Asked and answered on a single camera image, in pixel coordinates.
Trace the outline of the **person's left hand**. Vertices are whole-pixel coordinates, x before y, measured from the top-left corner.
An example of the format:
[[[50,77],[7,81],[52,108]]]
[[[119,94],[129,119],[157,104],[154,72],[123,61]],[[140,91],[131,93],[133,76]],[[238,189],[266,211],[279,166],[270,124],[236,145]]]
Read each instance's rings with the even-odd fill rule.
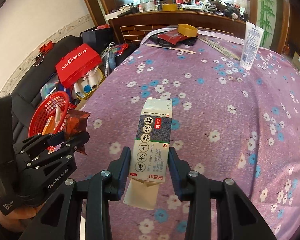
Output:
[[[22,206],[6,216],[0,211],[0,224],[9,231],[23,232],[26,228],[25,221],[36,216],[43,206],[44,204],[38,207]]]

